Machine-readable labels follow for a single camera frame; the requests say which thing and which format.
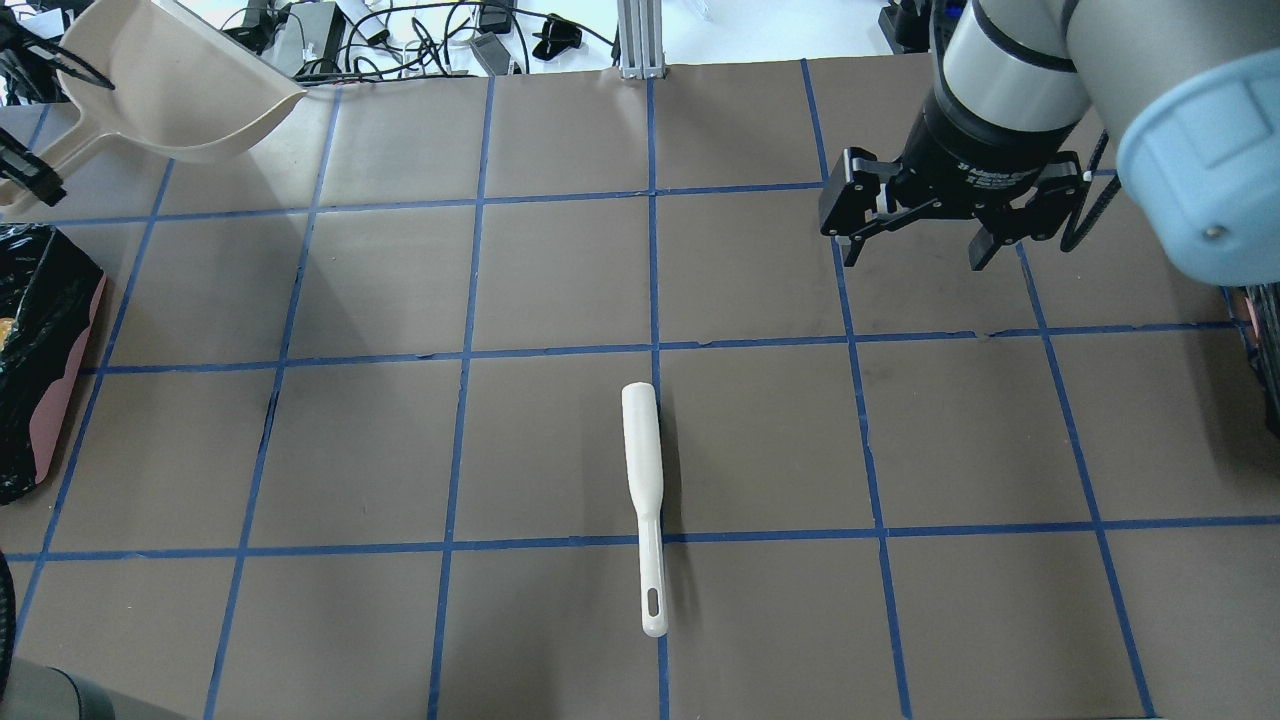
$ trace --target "electrical cord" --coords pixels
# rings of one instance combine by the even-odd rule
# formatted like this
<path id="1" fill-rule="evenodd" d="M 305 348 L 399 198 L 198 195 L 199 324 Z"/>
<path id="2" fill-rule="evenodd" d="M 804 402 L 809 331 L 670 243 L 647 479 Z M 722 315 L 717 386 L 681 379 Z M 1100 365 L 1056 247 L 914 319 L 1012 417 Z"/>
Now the electrical cord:
<path id="1" fill-rule="evenodd" d="M 311 68 L 312 70 L 319 70 L 319 68 L 321 65 L 324 65 L 325 63 L 329 63 L 330 65 L 333 65 L 334 70 L 337 70 L 339 73 L 342 72 L 342 68 L 338 67 L 338 63 L 335 63 L 333 60 L 333 58 L 316 58 L 315 60 L 307 60 L 306 63 L 302 63 L 302 67 L 298 68 L 298 73 L 297 74 L 306 73 L 307 68 Z"/>
<path id="2" fill-rule="evenodd" d="M 415 29 L 413 29 L 415 35 L 419 36 L 419 40 L 416 41 L 419 44 L 417 47 L 412 47 L 412 45 L 413 45 L 415 41 L 410 41 L 403 47 L 394 47 L 392 45 L 385 45 L 385 44 L 384 45 L 369 45 L 367 42 L 348 42 L 348 44 L 338 47 L 338 51 L 337 51 L 335 56 L 342 56 L 343 54 L 346 54 L 347 58 L 348 58 L 348 60 L 349 60 L 351 59 L 351 49 L 352 47 L 365 47 L 367 50 L 375 50 L 375 51 L 379 51 L 379 53 L 387 53 L 389 55 L 396 55 L 397 56 L 397 61 L 404 63 L 406 58 L 407 58 L 407 53 L 410 53 L 412 50 L 412 51 L 416 51 L 419 54 L 417 55 L 417 60 L 415 60 L 413 64 L 420 64 L 425 59 L 425 55 L 428 53 L 430 53 L 431 54 L 431 60 L 435 61 L 435 64 L 440 68 L 442 74 L 445 74 L 445 76 L 449 74 L 449 73 L 444 72 L 444 65 L 440 64 L 438 46 L 436 46 L 434 38 L 431 38 L 431 36 L 430 36 L 429 32 L 426 32 L 425 27 L 421 27 L 421 31 L 419 31 L 420 26 L 421 26 L 421 23 L 417 23 L 417 26 L 415 26 Z M 352 72 L 355 72 L 355 68 L 351 64 L 348 64 L 347 67 L 339 67 L 338 63 L 333 63 L 333 65 L 334 65 L 334 69 L 338 70 L 338 73 L 352 73 Z M 422 67 L 424 74 L 426 73 L 426 68 L 428 67 L 429 65 L 424 65 Z"/>
<path id="3" fill-rule="evenodd" d="M 356 67 L 356 72 L 357 73 L 360 72 L 360 61 L 361 60 L 369 63 L 369 67 L 374 68 L 374 72 L 371 74 L 378 74 L 378 63 L 374 63 L 372 60 L 370 60 L 369 58 L 365 58 L 364 55 L 357 55 L 356 56 L 355 67 Z"/>
<path id="4" fill-rule="evenodd" d="M 413 65 L 421 63 L 420 58 L 415 58 L 415 59 L 410 60 L 408 63 L 402 63 L 399 65 L 396 65 L 394 68 L 379 69 L 378 65 L 374 64 L 374 61 L 370 60 L 369 58 L 365 58 L 364 55 L 357 55 L 356 59 L 355 59 L 353 67 L 358 65 L 360 60 L 365 60 L 370 65 L 374 65 L 374 70 L 364 73 L 364 72 L 360 72 L 358 69 L 353 69 L 352 72 L 330 73 L 328 76 L 326 74 L 294 76 L 294 79 L 297 79 L 297 81 L 323 79 L 325 77 L 338 78 L 338 79 L 365 79 L 365 78 L 369 78 L 369 77 L 379 77 L 380 78 L 381 76 L 388 76 L 388 74 L 392 74 L 392 73 L 398 73 L 401 70 L 406 70 L 406 69 L 412 68 Z"/>
<path id="5" fill-rule="evenodd" d="M 457 1 L 453 1 L 453 3 L 426 3 L 426 4 L 419 4 L 419 5 L 401 5 L 401 6 L 387 8 L 387 9 L 383 9 L 383 10 L 375 10 L 375 12 L 372 12 L 372 13 L 370 13 L 370 14 L 360 18 L 358 20 L 356 20 L 356 23 L 352 26 L 352 28 L 351 28 L 351 31 L 348 33 L 348 41 L 352 37 L 355 37 L 355 33 L 356 33 L 357 28 L 360 28 L 360 26 L 362 23 L 365 23 L 366 20 L 369 20 L 371 18 L 389 15 L 389 14 L 393 14 L 393 13 L 399 13 L 399 12 L 406 12 L 406 10 L 407 12 L 416 12 L 416 10 L 431 10 L 431 9 L 438 9 L 438 8 L 449 8 L 449 17 L 445 19 L 445 31 L 447 31 L 445 32 L 445 37 L 449 37 L 453 33 L 453 31 L 449 31 L 449 23 L 452 22 L 452 13 L 456 12 L 456 9 L 461 8 L 461 6 L 472 6 L 472 8 L 476 8 L 476 6 L 480 6 L 480 8 L 493 6 L 493 8 L 503 9 L 509 15 L 512 15 L 512 24 L 517 28 L 517 35 L 520 37 L 521 46 L 524 49 L 525 72 L 531 72 L 531 68 L 529 67 L 530 65 L 530 63 L 529 63 L 529 46 L 527 46 L 527 42 L 525 41 L 524 32 L 518 31 L 520 24 L 518 24 L 518 20 L 515 19 L 515 15 L 527 15 L 527 17 L 535 17 L 535 18 L 543 18 L 543 19 L 549 18 L 549 15 L 545 14 L 545 13 L 535 13 L 532 10 L 524 10 L 524 9 L 520 9 L 520 8 L 508 8 L 508 6 L 506 6 L 506 5 L 500 4 L 500 3 L 494 3 L 494 1 L 490 1 L 490 0 L 457 0 Z M 599 38 L 600 42 L 604 42 L 611 49 L 614 47 L 613 41 L 611 41 L 605 36 L 600 35 L 599 32 L 596 32 L 596 31 L 594 31 L 594 29 L 591 29 L 591 28 L 589 28 L 589 27 L 586 27 L 584 24 L 575 23 L 572 20 L 563 20 L 563 19 L 562 19 L 562 22 L 566 22 L 568 24 L 572 24 L 575 27 L 581 28 L 582 32 L 585 32 L 585 33 L 588 33 L 588 35 L 590 35 L 593 37 Z M 443 45 L 444 45 L 443 59 L 444 59 L 444 64 L 448 65 L 449 64 L 449 55 L 448 55 L 448 53 L 449 53 L 449 45 L 448 45 L 448 41 L 445 41 Z"/>
<path id="6" fill-rule="evenodd" d="M 434 77 L 467 77 L 467 76 L 434 76 Z M 319 85 L 347 85 L 353 82 L 364 83 L 383 83 L 383 82 L 404 82 L 411 79 L 422 79 L 421 77 L 371 77 L 367 73 L 328 73 L 328 74 L 311 74 L 311 76 L 293 76 L 293 82 L 303 87 L 316 87 Z"/>
<path id="7" fill-rule="evenodd" d="M 1102 135 L 1098 136 L 1097 145 L 1093 146 L 1093 154 L 1089 156 L 1088 168 L 1091 178 L 1093 177 L 1093 173 L 1097 172 L 1098 163 L 1102 161 L 1102 154 L 1107 150 L 1108 140 L 1110 136 L 1107 135 L 1107 131 L 1102 131 Z M 1106 211 L 1107 206 L 1111 205 L 1111 201 L 1120 193 L 1120 176 L 1114 176 L 1107 182 L 1106 187 L 1102 188 L 1102 192 L 1098 193 L 1097 200 L 1093 201 L 1093 206 L 1089 208 L 1089 213 L 1084 217 L 1084 222 L 1080 222 L 1080 213 L 1084 210 L 1085 199 L 1080 199 L 1080 202 L 1071 209 L 1071 215 L 1066 219 L 1066 227 L 1062 228 L 1062 240 L 1059 243 L 1059 249 L 1062 252 L 1070 252 L 1080 245 L 1080 241 L 1089 234 L 1093 225 L 1096 225 L 1098 219 L 1102 218 L 1102 213 Z"/>
<path id="8" fill-rule="evenodd" d="M 465 5 L 479 6 L 481 9 L 483 8 L 498 8 L 499 10 L 507 13 L 507 17 L 511 18 L 511 24 L 512 24 L 512 27 L 516 31 L 516 37 L 520 38 L 520 46 L 521 46 L 521 49 L 524 50 L 524 54 L 525 54 L 525 72 L 526 73 L 534 72 L 532 68 L 530 67 L 530 61 L 529 61 L 529 44 L 525 42 L 525 31 L 524 31 L 524 28 L 520 27 L 520 20 L 516 18 L 516 14 L 515 14 L 516 9 L 512 8 L 512 6 L 509 6 L 509 5 L 507 5 L 506 3 L 493 3 L 493 1 L 489 1 L 489 0 L 479 0 L 479 1 L 457 0 L 456 3 L 453 3 L 453 6 L 449 8 L 449 13 L 444 17 L 445 36 L 452 35 L 449 32 L 449 24 L 453 22 L 453 13 L 456 13 L 458 8 L 462 8 Z M 444 64 L 447 67 L 452 67 L 452 63 L 449 61 L 449 44 L 448 44 L 448 41 L 444 42 Z"/>
<path id="9" fill-rule="evenodd" d="M 228 17 L 225 20 L 223 20 L 223 24 L 219 26 L 218 29 L 221 31 L 221 32 L 225 32 L 225 33 L 230 35 L 232 31 L 234 31 L 237 28 L 227 29 L 227 26 L 229 26 L 230 22 L 234 20 L 237 15 L 244 14 L 246 17 L 248 17 L 247 14 L 250 12 L 252 12 L 252 10 L 257 10 L 260 13 L 271 13 L 271 14 L 274 14 L 276 17 L 284 15 L 284 23 L 285 24 L 288 24 L 289 18 L 293 18 L 293 20 L 298 23 L 298 44 L 302 45 L 302 49 L 303 49 L 303 53 L 305 53 L 306 47 L 307 47 L 306 26 L 302 24 L 302 18 L 300 18 L 300 17 L 297 17 L 293 13 L 289 12 L 289 9 L 293 8 L 294 4 L 296 3 L 289 3 L 288 5 L 285 5 L 285 6 L 283 6 L 283 8 L 278 9 L 278 10 L 273 9 L 273 8 L 248 8 L 248 6 L 241 8 L 241 9 L 236 10 L 234 13 L 232 13 L 230 17 Z M 274 36 L 274 35 L 275 35 L 275 28 L 273 27 L 271 28 L 271 36 Z M 307 63 L 303 63 L 302 67 L 305 68 L 306 65 L 307 65 Z"/>
<path id="10" fill-rule="evenodd" d="M 440 51 L 435 45 L 435 38 L 431 37 L 431 32 L 426 29 L 426 26 L 424 26 L 416 17 L 410 18 L 410 20 L 412 20 L 413 35 L 417 36 L 419 47 L 420 49 L 425 47 L 431 54 L 431 60 L 435 61 L 435 67 L 440 68 L 442 73 L 449 74 L 449 68 L 440 63 Z M 419 50 L 417 56 L 419 60 L 421 61 L 422 59 L 421 50 Z M 426 74 L 426 65 L 422 65 L 422 74 Z"/>

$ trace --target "black cable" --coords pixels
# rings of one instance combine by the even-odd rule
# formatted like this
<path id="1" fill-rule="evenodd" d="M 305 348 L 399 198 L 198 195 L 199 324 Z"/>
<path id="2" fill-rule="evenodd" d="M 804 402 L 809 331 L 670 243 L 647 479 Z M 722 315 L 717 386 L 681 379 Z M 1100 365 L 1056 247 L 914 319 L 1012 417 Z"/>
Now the black cable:
<path id="1" fill-rule="evenodd" d="M 1084 222 L 1080 223 L 1080 227 L 1079 228 L 1068 227 L 1068 229 L 1062 232 L 1062 243 L 1061 243 L 1062 252 L 1070 252 L 1075 250 L 1078 245 L 1080 245 L 1080 241 L 1084 240 L 1084 236 L 1089 234 L 1089 231 L 1093 229 L 1093 225 L 1097 224 L 1098 218 L 1102 217 L 1102 213 L 1106 211 L 1107 205 L 1110 205 L 1111 201 L 1115 200 L 1115 196 L 1119 192 L 1120 192 L 1120 176 L 1112 176 L 1111 182 L 1108 182 L 1107 186 L 1102 188 L 1102 192 L 1098 193 L 1098 199 L 1093 201 L 1093 208 L 1089 208 L 1089 214 L 1084 217 Z"/>
<path id="2" fill-rule="evenodd" d="M 1088 165 L 1091 178 L 1097 172 L 1098 163 L 1102 161 L 1102 154 L 1106 152 L 1110 138 L 1111 136 L 1107 131 L 1102 131 L 1097 145 L 1093 146 L 1093 154 L 1089 155 Z M 1070 252 L 1080 245 L 1084 236 L 1089 234 L 1089 231 L 1097 224 L 1098 218 L 1106 211 L 1107 205 L 1111 205 L 1111 201 L 1115 200 L 1116 193 L 1120 192 L 1120 176 L 1112 177 L 1106 187 L 1102 188 L 1102 192 L 1098 193 L 1098 199 L 1093 201 L 1093 206 L 1089 208 L 1089 213 L 1084 217 L 1083 223 L 1080 222 L 1080 213 L 1084 211 L 1085 199 L 1080 199 L 1080 202 L 1071 209 L 1071 215 L 1066 219 L 1066 227 L 1062 228 L 1062 240 L 1059 242 L 1059 249 L 1062 252 Z"/>
<path id="3" fill-rule="evenodd" d="M 1110 140 L 1111 136 L 1107 133 L 1107 131 L 1102 131 L 1102 135 L 1098 136 L 1098 142 L 1097 145 L 1093 146 L 1093 154 L 1089 155 L 1091 173 L 1098 169 L 1098 163 L 1102 161 L 1102 154 L 1107 151 L 1107 141 Z"/>
<path id="4" fill-rule="evenodd" d="M 364 61 L 369 63 L 369 65 L 370 65 L 371 68 L 374 68 L 374 72 L 372 72 L 372 73 L 367 73 L 367 74 L 380 74 L 380 73 L 378 72 L 378 64 L 376 64 L 376 63 L 374 63 L 372 60 L 370 60 L 369 58 L 365 58 L 364 55 L 356 55 L 356 61 L 353 63 L 353 65 L 355 65 L 355 68 L 356 68 L 356 73 L 358 73 L 358 74 L 366 74 L 366 73 L 361 73 L 361 72 L 360 72 L 360 61 L 361 61 L 361 60 L 364 60 Z"/>
<path id="5" fill-rule="evenodd" d="M 360 18 L 352 26 L 352 28 L 351 28 L 351 31 L 348 33 L 348 41 L 352 37 L 355 37 L 356 31 L 366 20 L 369 20 L 371 18 L 389 15 L 392 13 L 399 13 L 399 12 L 403 12 L 403 10 L 433 10 L 433 9 L 436 9 L 436 8 L 449 8 L 449 18 L 445 19 L 445 31 L 448 31 L 448 22 L 452 19 L 452 13 L 454 12 L 456 8 L 460 8 L 460 6 L 463 6 L 463 5 L 466 5 L 466 6 L 494 6 L 494 8 L 502 8 L 508 14 L 509 13 L 515 13 L 517 15 L 529 15 L 529 17 L 543 18 L 543 19 L 547 19 L 549 17 L 545 13 L 535 13 L 532 10 L 522 10 L 520 8 L 507 8 L 506 5 L 502 5 L 500 3 L 493 3 L 493 1 L 489 1 L 489 0 L 456 0 L 453 3 L 426 3 L 426 4 L 420 4 L 420 5 L 402 5 L 402 6 L 398 6 L 398 8 L 393 6 L 393 8 L 387 8 L 387 9 L 383 9 L 383 10 L 374 10 L 372 13 L 369 13 L 367 15 Z M 566 23 L 570 23 L 570 24 L 572 24 L 575 27 L 582 28 L 584 32 L 586 32 L 588 35 L 591 35 L 591 36 L 599 38 L 600 42 L 604 42 L 611 49 L 614 46 L 614 44 L 612 41 L 609 41 L 609 38 L 604 37 L 599 32 L 595 32 L 594 29 L 591 29 L 591 28 L 589 28 L 586 26 L 575 23 L 572 20 L 563 20 L 562 19 L 562 22 L 566 22 Z M 518 20 L 516 20 L 515 18 L 512 18 L 512 24 L 518 28 Z M 527 42 L 525 41 L 524 33 L 518 32 L 518 35 L 520 35 L 521 46 L 525 50 L 525 65 L 526 65 L 525 67 L 525 72 L 530 72 L 530 68 L 527 67 L 529 65 L 529 46 L 527 46 Z M 449 46 L 448 46 L 448 42 L 445 42 L 445 45 L 444 45 L 444 61 L 445 61 L 445 64 L 448 64 L 448 61 L 449 61 L 448 60 L 448 58 L 449 58 L 448 53 L 449 53 Z"/>
<path id="6" fill-rule="evenodd" d="M 360 60 L 365 60 L 366 63 L 374 65 L 374 72 L 362 73 L 362 72 L 357 70 L 357 72 L 349 72 L 349 73 L 333 73 L 333 74 L 334 76 L 349 76 L 349 77 L 357 77 L 357 78 L 364 78 L 364 77 L 370 77 L 370 76 L 378 76 L 378 77 L 380 77 L 380 76 L 387 76 L 387 74 L 390 74 L 390 73 L 398 73 L 401 70 L 406 70 L 406 69 L 412 68 L 413 65 L 416 65 L 416 64 L 420 63 L 420 60 L 417 58 L 415 58 L 415 59 L 410 60 L 408 63 L 402 63 L 399 65 L 396 65 L 394 68 L 387 68 L 385 70 L 383 70 L 383 69 L 378 69 L 378 65 L 375 65 L 374 61 L 370 60 L 369 58 L 365 58 L 362 55 L 357 55 L 356 56 L 356 61 L 358 63 Z"/>
<path id="7" fill-rule="evenodd" d="M 396 60 L 401 61 L 401 63 L 404 61 L 404 53 L 407 50 L 406 47 L 393 47 L 393 46 L 385 45 L 385 44 L 384 45 L 370 45 L 367 42 L 348 42 L 347 45 L 343 45 L 343 46 L 338 47 L 338 50 L 334 53 L 334 58 L 342 58 L 343 53 L 346 53 L 347 54 L 347 59 L 349 60 L 351 59 L 351 49 L 352 47 L 364 47 L 366 50 L 374 50 L 374 51 L 378 51 L 378 53 L 387 53 L 388 55 L 394 55 Z M 352 72 L 349 63 L 346 67 L 343 67 L 337 60 L 332 60 L 332 61 L 333 61 L 334 69 L 337 72 L 339 72 L 339 73 L 349 73 L 349 72 Z"/>
<path id="8" fill-rule="evenodd" d="M 232 20 L 236 19 L 236 15 L 246 14 L 250 10 L 257 10 L 259 13 L 274 13 L 276 15 L 288 15 L 289 14 L 289 10 L 287 8 L 285 9 L 279 9 L 279 10 L 273 9 L 273 8 L 241 8 L 241 9 L 236 10 L 234 13 L 232 13 L 225 20 L 223 20 L 223 24 L 218 26 L 218 29 L 220 32 L 227 32 L 227 26 L 229 26 L 232 23 Z"/>
<path id="9" fill-rule="evenodd" d="M 453 28 L 453 32 L 445 35 L 444 36 L 444 42 L 448 42 L 449 40 L 453 38 L 454 35 L 457 35 L 457 33 L 460 33 L 460 32 L 462 32 L 465 29 L 470 29 L 470 31 L 474 31 L 474 32 L 479 32 L 480 31 L 480 28 L 476 27 L 476 26 L 462 24 L 462 26 L 458 26 L 458 27 Z"/>
<path id="10" fill-rule="evenodd" d="M 241 9 L 236 10 L 234 13 L 232 13 L 230 17 L 228 17 L 225 20 L 223 20 L 223 24 L 218 29 L 220 32 L 228 32 L 227 31 L 227 26 L 230 24 L 230 22 L 236 19 L 236 15 L 239 15 L 242 13 L 247 14 L 247 13 L 253 12 L 253 10 L 260 12 L 260 13 L 273 13 L 275 15 L 284 15 L 284 23 L 285 24 L 288 24 L 289 18 L 293 18 L 298 23 L 298 44 L 302 45 L 302 51 L 306 53 L 306 49 L 307 49 L 306 26 L 302 24 L 302 18 L 300 18 L 300 17 L 297 17 L 293 13 L 289 12 L 289 9 L 293 8 L 293 5 L 296 5 L 296 3 L 289 3 L 288 5 L 285 5 L 285 6 L 283 6 L 283 8 L 278 9 L 278 10 L 274 9 L 274 8 L 248 8 L 248 6 L 244 6 L 244 8 L 241 8 Z M 271 37 L 273 38 L 275 37 L 275 29 L 276 28 L 271 28 Z M 307 65 L 307 63 L 303 63 L 302 68 L 298 68 L 298 72 L 301 73 L 306 68 L 306 65 Z"/>
<path id="11" fill-rule="evenodd" d="M 316 58 L 315 60 L 307 60 L 306 63 L 302 63 L 302 67 L 298 69 L 298 72 L 296 74 L 300 74 L 300 76 L 301 74 L 306 74 L 308 69 L 311 72 L 319 72 L 320 67 L 324 65 L 325 63 L 329 63 L 330 65 L 333 65 L 334 70 L 337 70 L 339 73 L 342 72 L 342 67 L 339 67 L 338 61 L 334 60 L 333 58 Z"/>
<path id="12" fill-rule="evenodd" d="M 453 35 L 449 31 L 449 23 L 453 22 L 453 13 L 457 12 L 457 9 L 461 8 L 461 6 L 463 6 L 463 5 L 480 6 L 480 8 L 498 8 L 498 9 L 503 10 L 504 13 L 507 13 L 507 17 L 511 18 L 512 27 L 516 29 L 516 36 L 520 37 L 520 46 L 525 51 L 525 72 L 526 73 L 531 73 L 532 72 L 532 69 L 529 67 L 530 65 L 530 63 L 529 63 L 529 45 L 525 42 L 525 31 L 520 27 L 520 20 L 516 19 L 516 15 L 515 15 L 516 10 L 513 8 L 511 8 L 509 5 L 507 5 L 506 3 L 490 3 L 489 0 L 479 0 L 479 1 L 457 0 L 456 3 L 453 3 L 453 6 L 449 8 L 449 14 L 447 14 L 444 17 L 444 33 L 445 33 L 445 36 Z M 449 63 L 449 44 L 448 44 L 448 41 L 444 42 L 444 64 L 452 67 L 452 64 Z"/>
<path id="13" fill-rule="evenodd" d="M 445 76 L 449 74 L 449 68 L 440 63 L 440 50 L 439 47 L 436 47 L 435 40 L 431 37 L 431 32 L 426 29 L 426 26 L 419 22 L 417 17 L 410 19 L 412 20 L 411 26 L 413 28 L 413 35 L 417 36 L 417 40 L 422 44 L 421 45 L 422 47 L 428 47 L 428 50 L 431 54 L 431 60 L 435 63 L 435 67 L 440 68 L 440 73 Z M 422 53 L 419 51 L 417 56 L 421 59 Z M 422 65 L 422 74 L 426 74 L 426 65 Z"/>
<path id="14" fill-rule="evenodd" d="M 436 78 L 443 77 L 467 77 L 467 76 L 430 76 Z M 329 74 L 314 74 L 314 76 L 296 76 L 293 82 L 303 87 L 315 87 L 317 85 L 338 85 L 338 83 L 352 83 L 352 82 L 367 82 L 367 83 L 383 83 L 383 82 L 408 82 L 415 79 L 425 79 L 421 77 L 393 77 L 393 78 L 371 78 L 362 73 L 329 73 Z"/>

